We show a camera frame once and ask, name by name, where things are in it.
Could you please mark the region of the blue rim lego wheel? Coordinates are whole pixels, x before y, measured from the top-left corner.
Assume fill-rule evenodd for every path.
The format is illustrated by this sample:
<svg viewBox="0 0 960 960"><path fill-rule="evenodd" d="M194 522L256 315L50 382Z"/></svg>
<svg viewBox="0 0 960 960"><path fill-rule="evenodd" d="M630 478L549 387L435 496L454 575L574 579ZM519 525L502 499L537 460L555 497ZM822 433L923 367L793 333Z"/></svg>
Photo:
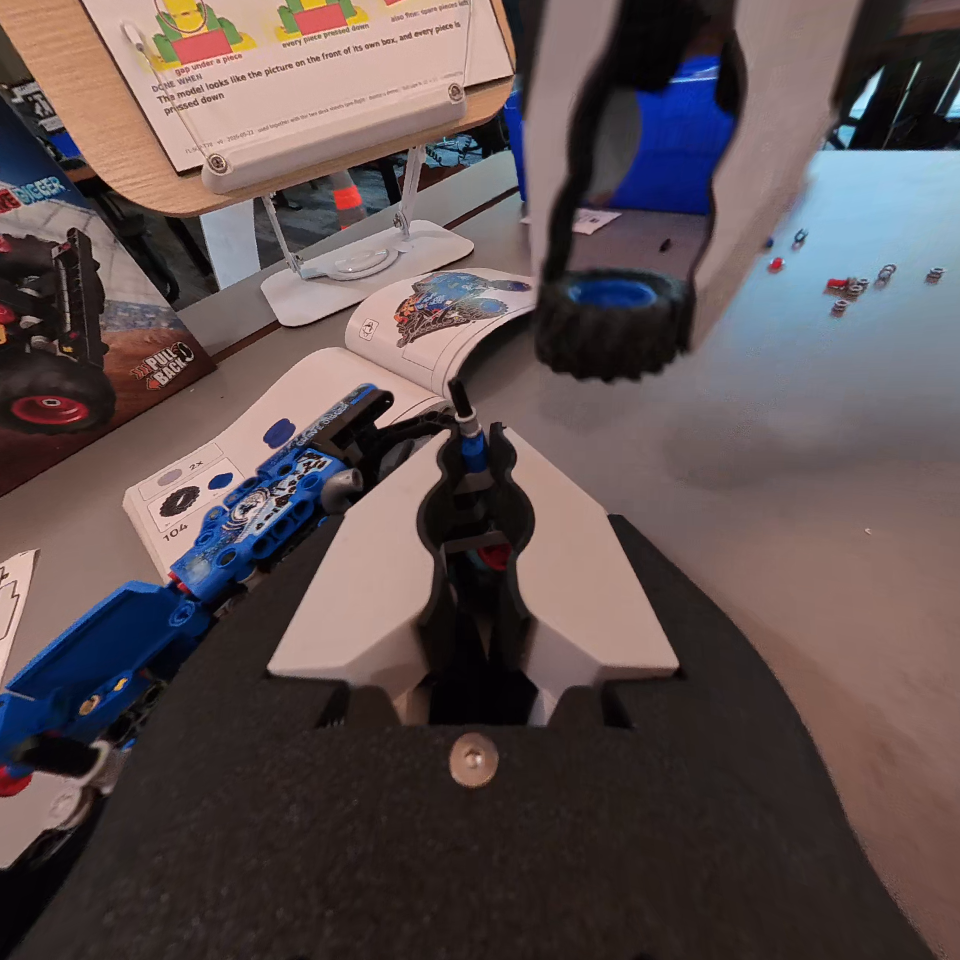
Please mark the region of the blue rim lego wheel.
<svg viewBox="0 0 960 960"><path fill-rule="evenodd" d="M577 380L637 381L661 373L690 342L689 282L654 270L571 270L544 280L534 354Z"/></svg>

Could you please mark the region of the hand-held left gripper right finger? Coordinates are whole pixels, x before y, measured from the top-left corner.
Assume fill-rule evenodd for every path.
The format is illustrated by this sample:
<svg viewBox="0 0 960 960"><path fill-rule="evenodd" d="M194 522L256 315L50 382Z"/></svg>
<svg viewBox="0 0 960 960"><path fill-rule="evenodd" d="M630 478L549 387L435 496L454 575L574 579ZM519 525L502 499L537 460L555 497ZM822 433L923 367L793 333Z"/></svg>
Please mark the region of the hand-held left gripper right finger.
<svg viewBox="0 0 960 960"><path fill-rule="evenodd" d="M606 510L500 422L490 476L503 720L546 722L573 688L671 677L678 656Z"/></svg>

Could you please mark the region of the blue lego monster truck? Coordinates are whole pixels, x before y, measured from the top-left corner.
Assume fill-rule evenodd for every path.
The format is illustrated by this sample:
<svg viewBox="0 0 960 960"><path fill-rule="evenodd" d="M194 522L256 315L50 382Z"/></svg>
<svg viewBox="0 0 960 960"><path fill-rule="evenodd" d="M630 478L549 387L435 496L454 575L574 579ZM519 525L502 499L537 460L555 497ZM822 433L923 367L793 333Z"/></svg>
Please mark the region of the blue lego monster truck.
<svg viewBox="0 0 960 960"><path fill-rule="evenodd" d="M483 572L514 552L490 518L489 443L460 383L454 407L379 427L392 391L362 382L233 486L215 482L198 534L164 584L130 581L92 606L2 687L2 877L53 858L113 791L154 703L230 606L314 530L330 526L446 429L465 478L453 543Z"/></svg>

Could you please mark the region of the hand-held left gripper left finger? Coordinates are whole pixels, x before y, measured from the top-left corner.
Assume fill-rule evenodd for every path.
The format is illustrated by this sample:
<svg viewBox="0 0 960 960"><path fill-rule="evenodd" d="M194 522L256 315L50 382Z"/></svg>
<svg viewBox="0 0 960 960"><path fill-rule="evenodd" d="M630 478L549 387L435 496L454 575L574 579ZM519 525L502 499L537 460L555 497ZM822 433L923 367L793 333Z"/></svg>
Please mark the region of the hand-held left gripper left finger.
<svg viewBox="0 0 960 960"><path fill-rule="evenodd" d="M269 663L272 676L384 690L401 723L424 723L429 666L416 622L429 600L434 558L418 512L441 480L445 429L344 515Z"/></svg>

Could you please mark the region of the printed instruction sheet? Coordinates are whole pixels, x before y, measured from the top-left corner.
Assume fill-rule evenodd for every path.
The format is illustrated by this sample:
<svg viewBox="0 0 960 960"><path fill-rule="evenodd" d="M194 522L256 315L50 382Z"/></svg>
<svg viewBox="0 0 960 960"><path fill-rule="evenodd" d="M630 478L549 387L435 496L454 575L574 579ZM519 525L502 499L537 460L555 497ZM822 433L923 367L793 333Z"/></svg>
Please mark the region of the printed instruction sheet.
<svg viewBox="0 0 960 960"><path fill-rule="evenodd" d="M514 59L493 2L82 2L176 174L227 192L463 115Z"/></svg>

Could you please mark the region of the scattered small lego pieces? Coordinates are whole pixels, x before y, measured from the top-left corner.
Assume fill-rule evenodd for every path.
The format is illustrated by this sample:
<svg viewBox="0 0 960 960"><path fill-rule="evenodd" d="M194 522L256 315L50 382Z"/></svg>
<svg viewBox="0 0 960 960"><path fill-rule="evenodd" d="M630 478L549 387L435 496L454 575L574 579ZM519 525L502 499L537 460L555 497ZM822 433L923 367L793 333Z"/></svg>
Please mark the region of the scattered small lego pieces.
<svg viewBox="0 0 960 960"><path fill-rule="evenodd" d="M801 251L808 241L810 231L808 229L798 229L791 238L790 251L797 254ZM766 265L767 273L771 275L781 274L786 270L787 260L784 255L771 257ZM830 314L839 318L844 316L852 304L858 303L866 294L871 291L886 290L899 270L899 265L895 262L884 263L876 270L876 276L871 278L867 276L858 276L855 274L843 277L830 277L822 284L822 294L830 295L833 303L830 307ZM923 283L926 285L936 285L942 282L947 268L934 265L927 269L923 276Z"/></svg>

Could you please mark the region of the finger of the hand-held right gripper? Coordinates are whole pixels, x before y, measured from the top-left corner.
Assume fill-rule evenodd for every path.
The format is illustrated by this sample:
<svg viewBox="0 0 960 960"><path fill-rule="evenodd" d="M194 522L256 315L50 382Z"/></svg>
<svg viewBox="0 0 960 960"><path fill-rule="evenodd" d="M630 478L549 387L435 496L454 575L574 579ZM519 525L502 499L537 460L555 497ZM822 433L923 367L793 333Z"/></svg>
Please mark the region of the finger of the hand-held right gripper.
<svg viewBox="0 0 960 960"><path fill-rule="evenodd" d="M523 10L522 151L531 274L542 285L550 217L570 174L574 115L597 70L614 48L623 2L541 2ZM625 178L639 147L639 107L633 92L613 93L594 109L598 132L585 137L592 161L574 207L599 206Z"/></svg>
<svg viewBox="0 0 960 960"><path fill-rule="evenodd" d="M711 181L686 352L708 338L798 198L844 96L898 34L901 3L741 1L731 18L739 112Z"/></svg>

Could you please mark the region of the wooden board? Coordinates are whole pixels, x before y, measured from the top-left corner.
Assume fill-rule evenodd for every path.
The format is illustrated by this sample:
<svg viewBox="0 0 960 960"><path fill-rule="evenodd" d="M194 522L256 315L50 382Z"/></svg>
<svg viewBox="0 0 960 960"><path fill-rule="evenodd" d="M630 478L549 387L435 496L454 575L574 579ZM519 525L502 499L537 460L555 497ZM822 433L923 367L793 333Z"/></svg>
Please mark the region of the wooden board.
<svg viewBox="0 0 960 960"><path fill-rule="evenodd" d="M87 167L126 199L174 217L220 210L470 130L494 117L514 82L510 73L467 86L465 114L456 122L392 138L382 134L364 149L218 194L198 170L177 173L80 2L3 1L1 18L11 45L53 101Z"/></svg>

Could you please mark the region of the lego instruction booklet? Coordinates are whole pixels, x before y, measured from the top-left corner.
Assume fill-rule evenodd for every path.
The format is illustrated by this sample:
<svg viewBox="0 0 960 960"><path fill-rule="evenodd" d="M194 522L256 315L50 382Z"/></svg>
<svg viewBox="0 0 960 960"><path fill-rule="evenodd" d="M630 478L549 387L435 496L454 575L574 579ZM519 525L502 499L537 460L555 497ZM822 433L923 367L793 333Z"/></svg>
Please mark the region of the lego instruction booklet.
<svg viewBox="0 0 960 960"><path fill-rule="evenodd" d="M126 490L124 509L160 581L193 545L203 514L351 390L368 383L392 393L378 426L438 409L482 341L535 300L531 276L475 267L371 293L353 311L342 346L310 353L218 436L205 428L206 444Z"/></svg>

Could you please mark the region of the white sticker sheet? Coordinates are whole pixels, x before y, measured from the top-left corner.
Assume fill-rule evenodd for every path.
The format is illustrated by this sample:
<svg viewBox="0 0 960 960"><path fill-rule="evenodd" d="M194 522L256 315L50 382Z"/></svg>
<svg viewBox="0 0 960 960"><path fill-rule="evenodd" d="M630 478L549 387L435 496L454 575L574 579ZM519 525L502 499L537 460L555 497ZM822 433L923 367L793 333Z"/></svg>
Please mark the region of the white sticker sheet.
<svg viewBox="0 0 960 960"><path fill-rule="evenodd" d="M1 678L5 676L40 551L22 551L1 562Z"/></svg>

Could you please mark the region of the blue plastic bin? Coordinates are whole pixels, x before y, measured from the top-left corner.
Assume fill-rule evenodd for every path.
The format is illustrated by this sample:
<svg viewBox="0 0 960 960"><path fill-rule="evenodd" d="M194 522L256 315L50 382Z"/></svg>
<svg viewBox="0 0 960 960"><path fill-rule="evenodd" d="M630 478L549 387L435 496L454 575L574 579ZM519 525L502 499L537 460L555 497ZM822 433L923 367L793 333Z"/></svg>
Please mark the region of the blue plastic bin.
<svg viewBox="0 0 960 960"><path fill-rule="evenodd" d="M716 102L720 67L718 54L695 55L662 90L613 88L581 209L710 212L714 170L736 126Z"/></svg>

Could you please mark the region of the lego set box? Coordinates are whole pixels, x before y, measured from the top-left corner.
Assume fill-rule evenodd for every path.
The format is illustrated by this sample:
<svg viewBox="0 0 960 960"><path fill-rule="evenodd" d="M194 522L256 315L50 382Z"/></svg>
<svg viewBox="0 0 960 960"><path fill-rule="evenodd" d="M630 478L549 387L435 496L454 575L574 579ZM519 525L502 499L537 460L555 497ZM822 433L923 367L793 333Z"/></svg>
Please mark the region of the lego set box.
<svg viewBox="0 0 960 960"><path fill-rule="evenodd" d="M6 102L1 188L6 495L215 363Z"/></svg>

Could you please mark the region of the orange traffic cone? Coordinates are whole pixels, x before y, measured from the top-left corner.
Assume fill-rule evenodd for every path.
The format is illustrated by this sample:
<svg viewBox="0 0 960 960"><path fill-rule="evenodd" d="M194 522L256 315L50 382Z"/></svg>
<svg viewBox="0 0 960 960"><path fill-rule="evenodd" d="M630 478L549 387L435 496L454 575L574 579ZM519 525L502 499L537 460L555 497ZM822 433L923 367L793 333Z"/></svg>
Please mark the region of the orange traffic cone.
<svg viewBox="0 0 960 960"><path fill-rule="evenodd" d="M368 217L364 200L349 171L328 175L340 230L347 230Z"/></svg>

